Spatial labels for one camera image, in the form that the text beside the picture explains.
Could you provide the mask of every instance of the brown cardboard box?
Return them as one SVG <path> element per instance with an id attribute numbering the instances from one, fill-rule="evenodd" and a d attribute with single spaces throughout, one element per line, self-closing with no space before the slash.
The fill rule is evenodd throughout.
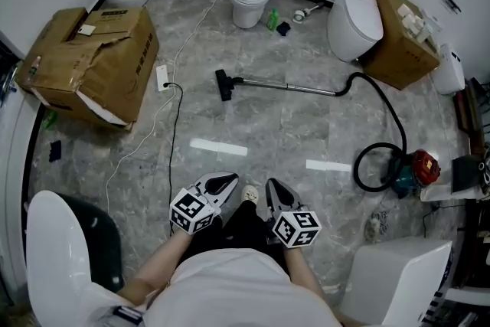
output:
<path id="1" fill-rule="evenodd" d="M 136 121 L 158 52 L 145 8 L 93 11 L 95 30 L 45 51 L 32 92 L 53 110 L 112 128 Z"/>
<path id="2" fill-rule="evenodd" d="M 376 0 L 384 36 L 362 58 L 364 73 L 402 90 L 439 65 L 433 45 L 408 35 L 398 8 L 405 3 L 419 17 L 420 10 L 408 0 Z"/>
<path id="3" fill-rule="evenodd" d="M 86 17 L 87 10 L 83 7 L 67 8 L 54 13 L 32 45 L 24 64 L 16 73 L 15 81 L 22 89 L 31 91 L 28 80 L 29 70 L 36 57 L 42 57 L 46 50 L 56 44 L 71 40 Z"/>

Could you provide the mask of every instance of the white power cord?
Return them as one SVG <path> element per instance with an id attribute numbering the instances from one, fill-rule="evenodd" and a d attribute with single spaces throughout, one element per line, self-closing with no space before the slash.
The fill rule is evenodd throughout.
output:
<path id="1" fill-rule="evenodd" d="M 177 54 L 175 55 L 175 58 L 174 58 L 174 72 L 172 73 L 172 76 L 171 76 L 171 81 L 172 83 L 175 82 L 175 73 L 177 72 L 177 58 L 178 58 L 178 55 L 181 54 L 182 50 L 184 49 L 185 45 L 188 43 L 188 41 L 191 39 L 192 36 L 194 36 L 194 34 L 196 34 L 196 32 L 198 31 L 199 29 L 199 26 L 201 26 L 201 23 L 206 19 L 207 17 L 207 14 L 209 13 L 209 11 L 211 11 L 214 7 L 214 5 L 216 4 L 216 1 L 217 0 L 214 0 L 213 4 L 211 5 L 210 8 L 208 8 L 206 10 L 206 12 L 204 13 L 204 17 L 202 17 L 202 19 L 198 22 L 198 24 L 196 25 L 194 31 L 191 33 L 191 35 L 189 35 L 189 37 L 187 37 L 183 43 L 183 45 L 181 46 L 181 48 L 177 51 Z M 158 61 L 161 63 L 162 61 L 160 60 L 160 57 L 157 55 L 156 56 Z M 121 162 L 123 162 L 125 159 L 127 159 L 128 157 L 130 157 L 131 155 L 135 154 L 139 148 L 142 146 L 142 144 L 144 143 L 144 141 L 146 141 L 152 134 L 153 132 L 155 131 L 155 125 L 156 125 L 156 117 L 158 116 L 158 114 L 163 110 L 163 108 L 165 108 L 168 103 L 170 103 L 174 98 L 175 98 L 175 94 L 176 94 L 176 90 L 175 90 L 175 87 L 174 87 L 174 93 L 172 94 L 172 96 L 167 100 L 166 103 L 164 103 L 162 106 L 160 106 L 160 109 L 157 110 L 155 112 L 155 115 L 153 116 L 153 127 L 152 127 L 152 130 L 149 132 L 149 134 L 147 136 L 145 136 L 142 141 L 139 143 L 138 147 L 130 152 L 129 154 L 126 154 L 124 155 L 124 157 L 122 157 L 119 162 L 117 163 L 117 166 L 116 166 L 116 170 L 114 171 L 114 173 L 109 177 L 109 180 L 107 180 L 107 183 L 106 183 L 106 197 L 107 197 L 107 214 L 109 214 L 109 191 L 108 191 L 108 187 L 109 187 L 109 183 L 110 181 L 114 178 L 114 176 L 116 175 L 118 169 L 119 169 L 119 166 L 121 165 Z"/>

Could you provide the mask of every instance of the gray tile floor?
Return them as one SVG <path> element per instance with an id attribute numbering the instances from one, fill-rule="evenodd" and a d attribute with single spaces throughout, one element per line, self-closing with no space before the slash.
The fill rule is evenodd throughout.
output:
<path id="1" fill-rule="evenodd" d="M 160 40 L 159 58 L 173 71 L 173 58 L 213 0 L 150 0 L 148 9 Z M 270 0 L 287 20 L 303 0 Z M 339 61 L 326 36 L 328 10 L 316 11 L 303 25 L 292 25 L 287 37 L 266 29 L 264 21 L 241 30 L 231 20 L 230 0 L 218 0 L 198 33 L 178 59 L 176 81 L 185 89 L 177 125 L 172 184 L 177 191 L 205 172 L 226 170 L 240 184 L 225 208 L 225 218 L 239 204 L 240 189 L 252 184 L 264 193 L 270 177 L 291 185 L 318 214 L 323 231 L 305 250 L 333 303 L 344 292 L 355 251 L 366 241 L 364 224 L 373 211 L 388 210 L 388 230 L 380 240 L 423 234 L 428 204 L 416 198 L 399 201 L 392 191 L 369 194 L 350 172 L 306 167 L 306 160 L 351 165 L 374 142 L 400 136 L 386 106 L 363 80 L 341 98 L 238 87 L 223 103 L 214 71 L 230 75 L 287 81 L 330 90 L 343 88 L 359 68 Z M 437 96 L 428 77 L 400 92 L 379 83 L 407 132 L 408 150 L 426 149 L 439 156 L 443 168 L 466 152 L 447 97 Z M 152 128 L 153 116 L 172 92 L 159 93 L 155 72 L 149 81 L 138 122 L 129 134 L 97 128 L 60 117 L 40 131 L 32 162 L 30 194 L 49 189 L 88 200 L 107 209 L 105 184 L 117 162 L 133 151 Z M 131 273 L 168 235 L 168 159 L 177 100 L 157 117 L 155 131 L 132 157 L 122 162 L 109 183 L 109 207 L 121 233 L 125 274 Z M 193 138 L 248 148 L 246 156 L 189 146 Z M 49 163 L 49 144 L 62 142 L 62 158 Z M 361 175 L 374 184 L 386 157 L 367 157 Z M 265 198 L 260 213 L 266 210 Z M 453 239 L 462 222 L 461 208 L 439 210 L 426 219 L 427 235 Z"/>

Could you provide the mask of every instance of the vacuum cleaner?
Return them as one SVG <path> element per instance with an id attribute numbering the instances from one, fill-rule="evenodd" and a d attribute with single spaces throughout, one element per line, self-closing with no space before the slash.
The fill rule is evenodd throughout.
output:
<path id="1" fill-rule="evenodd" d="M 423 150 L 417 150 L 415 153 L 407 154 L 407 136 L 405 135 L 405 130 L 398 119 L 390 101 L 384 95 L 381 88 L 372 80 L 370 77 L 363 73 L 352 73 L 345 82 L 345 88 L 340 91 L 329 91 L 323 89 L 316 89 L 312 87 L 297 86 L 290 83 L 275 83 L 275 82 L 263 82 L 261 80 L 249 80 L 242 77 L 229 77 L 226 75 L 224 70 L 216 70 L 217 85 L 220 90 L 221 100 L 229 101 L 231 100 L 232 90 L 234 90 L 235 85 L 247 85 L 255 87 L 268 87 L 272 89 L 280 90 L 292 90 L 301 93 L 314 93 L 321 94 L 323 96 L 340 97 L 347 94 L 351 89 L 352 81 L 354 78 L 361 78 L 366 80 L 379 94 L 380 98 L 387 105 L 390 113 L 397 124 L 398 129 L 401 134 L 401 148 L 388 142 L 378 142 L 366 147 L 361 154 L 356 158 L 354 162 L 354 168 L 352 170 L 352 175 L 356 184 L 363 190 L 368 192 L 379 192 L 392 187 L 392 189 L 398 194 L 399 198 L 407 196 L 409 193 L 422 189 L 426 187 L 431 182 L 437 180 L 440 174 L 440 168 L 437 161 L 429 154 Z M 359 178 L 359 165 L 366 154 L 371 150 L 378 148 L 385 148 L 392 151 L 391 160 L 389 164 L 388 173 L 384 176 L 381 181 L 382 185 L 378 187 L 371 187 L 366 185 Z M 429 172 L 427 172 L 422 163 L 424 162 Z"/>

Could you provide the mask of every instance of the vacuum nozzle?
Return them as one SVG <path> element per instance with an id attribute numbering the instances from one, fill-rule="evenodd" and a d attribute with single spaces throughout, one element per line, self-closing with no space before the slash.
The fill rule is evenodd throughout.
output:
<path id="1" fill-rule="evenodd" d="M 235 88 L 233 78 L 228 77 L 224 70 L 216 70 L 217 86 L 220 88 L 221 101 L 231 100 L 231 91 Z"/>

